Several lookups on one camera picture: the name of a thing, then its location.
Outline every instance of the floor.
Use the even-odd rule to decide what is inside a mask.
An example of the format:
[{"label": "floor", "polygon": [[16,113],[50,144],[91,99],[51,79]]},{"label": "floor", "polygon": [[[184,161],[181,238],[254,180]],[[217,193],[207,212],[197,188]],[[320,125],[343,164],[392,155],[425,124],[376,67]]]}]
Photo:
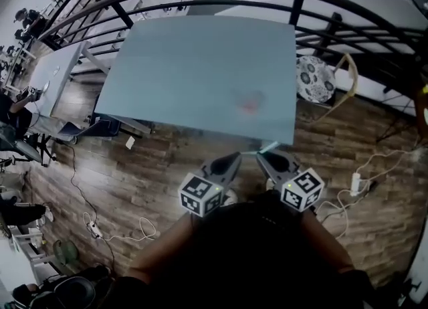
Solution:
[{"label": "floor", "polygon": [[[101,90],[102,74],[79,76],[69,82],[60,99],[55,116],[83,123],[91,113],[95,97]],[[324,199],[336,203],[336,194],[349,188],[351,174],[375,151],[409,150],[415,132],[404,132],[376,145],[375,140],[389,125],[393,115],[361,99],[347,101],[322,122],[308,124],[324,110],[298,102],[295,143],[283,148],[292,152],[304,167],[313,167],[326,181]],[[58,161],[48,168],[37,163],[21,163],[16,171],[30,170],[25,200],[51,203],[55,222],[43,227],[46,248],[70,239],[80,251],[80,260],[70,268],[78,270],[95,262],[112,265],[106,243],[91,238],[84,225],[83,214],[94,217],[79,190],[98,212],[98,225],[104,237],[113,235],[142,236],[138,221],[149,219],[159,236],[182,214],[177,187],[183,177],[205,160],[237,150],[254,150],[259,141],[156,124],[153,134],[136,139],[131,150],[125,147],[127,134],[113,139],[83,138],[73,146],[54,145]],[[394,165],[397,158],[375,159],[362,173],[368,178]],[[349,229],[340,242],[349,251],[358,268],[366,270],[375,285],[385,284],[396,271],[404,271],[417,245],[427,212],[428,171],[426,156],[405,157],[403,162],[381,182],[376,190],[348,211]],[[233,188],[244,199],[263,191],[265,179],[256,162],[246,158]],[[344,195],[344,203],[356,199]],[[319,212],[323,220],[333,212],[327,205]],[[150,225],[142,222],[147,234]],[[334,235],[345,228],[343,216],[333,215],[325,226]],[[109,245],[114,254],[114,269],[123,274],[138,251],[149,241],[113,239]]]}]

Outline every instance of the white wall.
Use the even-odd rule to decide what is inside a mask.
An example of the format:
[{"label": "white wall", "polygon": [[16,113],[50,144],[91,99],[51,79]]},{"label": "white wall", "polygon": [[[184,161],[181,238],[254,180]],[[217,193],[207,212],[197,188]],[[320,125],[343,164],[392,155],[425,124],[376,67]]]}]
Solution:
[{"label": "white wall", "polygon": [[0,45],[8,47],[16,45],[15,36],[13,35],[17,29],[22,29],[22,23],[16,22],[15,14],[22,8],[42,10],[51,0],[9,0],[7,6],[0,13]]}]

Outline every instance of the power strip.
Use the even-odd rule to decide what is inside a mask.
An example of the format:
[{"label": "power strip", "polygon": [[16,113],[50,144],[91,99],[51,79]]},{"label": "power strip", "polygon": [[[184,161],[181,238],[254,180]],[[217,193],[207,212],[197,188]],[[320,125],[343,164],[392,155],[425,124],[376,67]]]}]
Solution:
[{"label": "power strip", "polygon": [[103,238],[100,229],[92,220],[91,220],[91,222],[89,222],[89,227],[92,230],[92,233],[93,233],[95,239],[102,239]]},{"label": "power strip", "polygon": [[352,174],[352,181],[350,184],[350,195],[353,197],[357,196],[358,192],[360,191],[360,179],[361,179],[361,175],[359,173]]}]

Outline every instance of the round cushion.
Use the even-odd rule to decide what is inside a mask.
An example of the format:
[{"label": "round cushion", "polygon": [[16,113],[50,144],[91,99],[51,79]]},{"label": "round cushion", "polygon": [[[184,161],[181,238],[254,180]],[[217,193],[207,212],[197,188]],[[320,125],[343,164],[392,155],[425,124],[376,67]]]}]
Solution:
[{"label": "round cushion", "polygon": [[297,91],[301,97],[314,103],[325,103],[335,89],[333,70],[320,58],[302,56],[297,59]]}]

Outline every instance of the desk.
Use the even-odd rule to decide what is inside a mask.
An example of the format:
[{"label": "desk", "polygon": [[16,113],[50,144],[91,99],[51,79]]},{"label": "desk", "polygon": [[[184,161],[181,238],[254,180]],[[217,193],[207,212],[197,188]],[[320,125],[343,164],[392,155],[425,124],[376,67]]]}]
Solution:
[{"label": "desk", "polygon": [[108,68],[88,52],[87,48],[89,46],[90,43],[88,41],[82,41],[52,52],[39,60],[31,75],[29,85],[37,89],[43,89],[45,84],[49,82],[49,87],[46,93],[37,101],[37,106],[34,103],[29,103],[25,106],[30,112],[40,112],[43,116],[51,115],[66,85],[66,81],[70,77],[70,72],[78,62],[81,54],[86,56],[105,74],[108,73]]},{"label": "desk", "polygon": [[220,15],[136,22],[96,112],[292,144],[294,28]]}]

